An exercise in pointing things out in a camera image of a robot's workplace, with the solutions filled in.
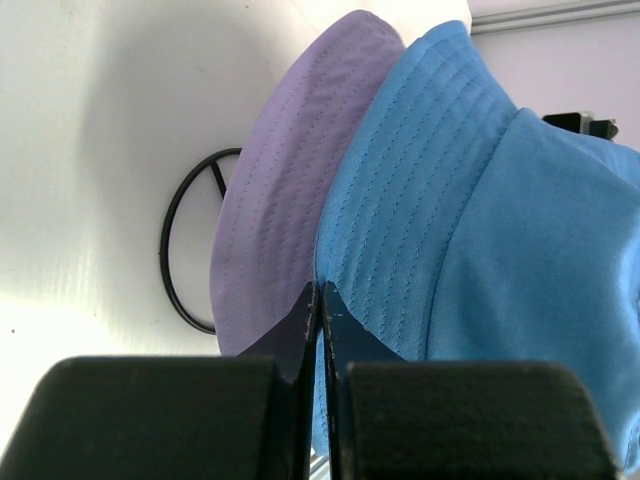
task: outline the purple fabric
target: purple fabric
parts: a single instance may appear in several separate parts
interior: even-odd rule
[[[403,52],[390,25],[352,12],[300,56],[265,105],[229,184],[211,259],[222,354],[252,345],[313,281],[316,232],[336,170]]]

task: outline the fabric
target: fabric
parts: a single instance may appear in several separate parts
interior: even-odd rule
[[[313,252],[338,165],[405,48],[365,11],[324,32],[293,64],[238,159],[211,258],[220,351],[244,351],[313,281]]]
[[[382,85],[315,262],[407,360],[569,367],[621,464],[640,463],[640,154],[517,110],[460,23],[417,40]],[[326,452],[321,355],[316,372],[313,442]]]

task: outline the black object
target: black object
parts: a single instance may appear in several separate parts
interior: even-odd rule
[[[176,212],[178,211],[178,207],[180,206],[180,202],[182,201],[182,197],[184,197],[184,194],[187,192],[198,175],[200,175],[207,168],[211,168],[211,170],[213,171],[213,176],[216,180],[216,184],[218,185],[218,190],[220,190],[220,195],[222,195],[222,198],[224,198],[224,195],[227,192],[227,186],[224,183],[224,178],[222,177],[222,172],[220,171],[218,162],[225,157],[240,155],[241,151],[242,149],[240,148],[227,148],[226,150],[216,152],[213,155],[202,160],[193,168],[193,170],[189,172],[189,174],[182,181],[182,183],[178,187],[178,190],[176,190],[175,195],[171,199],[171,203],[169,204],[169,208],[162,224],[162,232],[160,234],[160,273],[162,275],[162,283],[164,285],[164,289],[167,292],[167,296],[169,297],[171,305],[173,305],[173,308],[175,308],[176,312],[178,312],[182,319],[193,328],[196,328],[203,333],[209,333],[212,335],[215,335],[216,333],[215,327],[207,325],[201,320],[195,318],[195,316],[191,312],[189,312],[189,310],[187,310],[187,308],[182,304],[180,298],[178,297],[178,293],[173,286],[173,280],[171,279],[171,269],[169,267],[169,241],[171,239],[171,227],[173,226],[173,220],[175,219]]]
[[[548,363],[409,363],[333,284],[237,358],[72,359],[36,389],[0,479],[305,479],[325,332],[332,477],[616,479],[588,393]]]
[[[594,120],[593,114],[588,112],[559,113],[542,119],[554,127],[605,140],[613,140],[619,132],[615,120]]]

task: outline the black ring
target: black ring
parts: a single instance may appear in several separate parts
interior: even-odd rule
[[[173,286],[173,280],[171,279],[171,271],[169,269],[169,238],[171,237],[173,220],[175,219],[176,212],[178,211],[178,207],[180,206],[180,202],[182,201],[182,197],[184,197],[184,194],[187,192],[193,181],[206,168],[211,167],[211,169],[213,170],[213,176],[215,177],[216,183],[218,184],[218,190],[220,190],[220,194],[222,195],[222,198],[224,198],[224,195],[227,192],[227,186],[224,183],[224,178],[222,178],[222,172],[220,171],[218,161],[225,157],[239,155],[241,151],[241,148],[227,148],[226,150],[216,152],[213,155],[205,158],[198,165],[196,165],[193,170],[189,172],[189,174],[178,187],[178,190],[176,191],[173,199],[171,200],[171,203],[169,204],[169,209],[167,210],[167,213],[164,217],[162,232],[160,234],[160,273],[162,274],[162,283],[164,284],[164,289],[167,292],[169,301],[171,302],[171,305],[173,305],[173,308],[175,308],[176,312],[178,312],[178,314],[185,322],[187,322],[193,328],[210,335],[216,334],[215,326],[211,327],[203,323],[201,320],[195,318],[185,308],[185,306],[182,305],[182,302],[178,298],[178,294],[176,293],[176,290]]]

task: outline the blue fabric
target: blue fabric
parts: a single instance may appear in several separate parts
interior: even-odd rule
[[[640,463],[640,154],[518,111],[464,26],[417,40],[343,160],[316,277],[407,360],[537,359]],[[313,445],[327,451],[322,340]]]

